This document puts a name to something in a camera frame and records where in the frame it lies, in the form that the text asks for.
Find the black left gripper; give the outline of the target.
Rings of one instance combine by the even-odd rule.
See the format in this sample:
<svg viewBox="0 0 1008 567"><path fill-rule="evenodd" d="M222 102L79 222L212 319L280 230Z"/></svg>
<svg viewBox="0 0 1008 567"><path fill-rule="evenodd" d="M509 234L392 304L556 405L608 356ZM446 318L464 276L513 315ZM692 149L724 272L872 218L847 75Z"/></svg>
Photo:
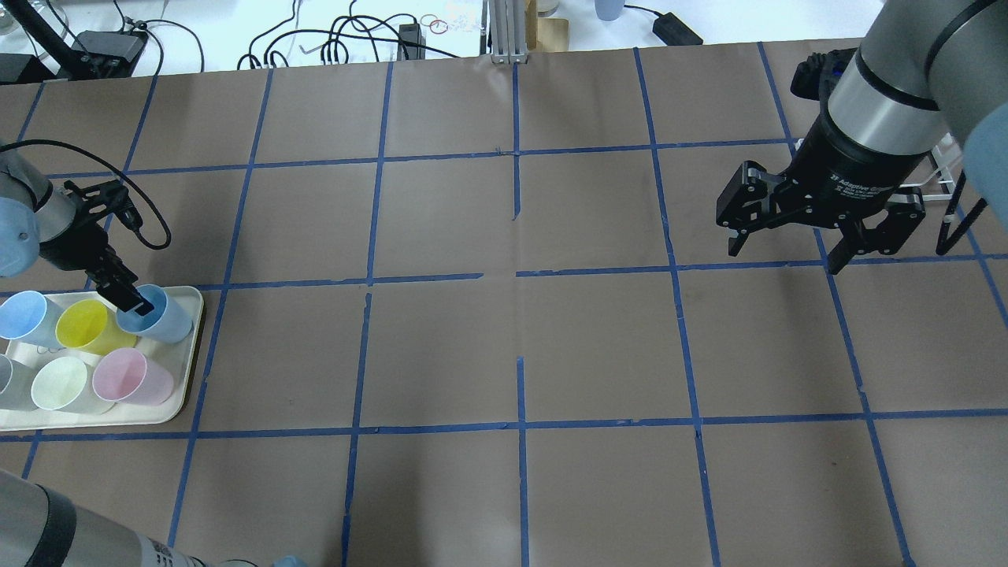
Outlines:
<svg viewBox="0 0 1008 567"><path fill-rule="evenodd" d="M114 214L130 217L131 200L119 180L79 187L48 182L39 194L39 255L64 272L93 276L100 297L124 313L145 316L152 302L138 291L138 277L127 269L100 225Z"/></svg>

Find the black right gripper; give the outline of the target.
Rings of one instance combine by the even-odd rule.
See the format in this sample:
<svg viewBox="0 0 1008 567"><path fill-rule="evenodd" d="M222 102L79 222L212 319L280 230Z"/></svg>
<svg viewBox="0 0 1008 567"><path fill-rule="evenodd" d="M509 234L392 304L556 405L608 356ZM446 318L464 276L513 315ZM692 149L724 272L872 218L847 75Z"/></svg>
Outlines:
<svg viewBox="0 0 1008 567"><path fill-rule="evenodd" d="M841 231L827 257L829 274L854 256L896 254L926 216L922 193L898 191L922 158L870 150L832 119L817 118L782 175L743 161L728 180L715 213L717 225L728 229L728 255L738 256L752 233L785 224ZM882 209L885 218L866 227L863 220Z"/></svg>

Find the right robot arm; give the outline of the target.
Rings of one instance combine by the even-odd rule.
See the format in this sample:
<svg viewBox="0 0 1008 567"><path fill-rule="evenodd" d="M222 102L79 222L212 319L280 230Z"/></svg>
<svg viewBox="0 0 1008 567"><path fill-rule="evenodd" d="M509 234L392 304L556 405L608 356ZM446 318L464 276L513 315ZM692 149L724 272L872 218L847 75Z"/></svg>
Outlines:
<svg viewBox="0 0 1008 567"><path fill-rule="evenodd" d="M888 1L856 50L807 58L792 93L820 112L791 164L771 175L745 161L717 198L728 255L786 224L841 232L828 271L854 256L892 255L925 219L905 180L951 134L980 195L937 254L989 209L1006 221L1007 6L1004 1Z"/></svg>

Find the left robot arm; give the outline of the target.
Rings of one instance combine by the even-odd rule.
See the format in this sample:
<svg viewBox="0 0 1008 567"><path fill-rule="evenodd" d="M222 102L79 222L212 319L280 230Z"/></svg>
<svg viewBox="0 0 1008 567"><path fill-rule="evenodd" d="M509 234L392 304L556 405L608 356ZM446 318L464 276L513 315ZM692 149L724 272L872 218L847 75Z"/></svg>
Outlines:
<svg viewBox="0 0 1008 567"><path fill-rule="evenodd" d="M46 145L83 155L114 179L79 187L58 187L28 159L22 147ZM102 298L123 312L147 315L152 301L137 290L137 275L110 244L103 219L114 215L149 249L172 244L172 230L154 201L125 172L71 143L28 139L2 145L2 276L12 279L42 258L62 272L85 272Z"/></svg>

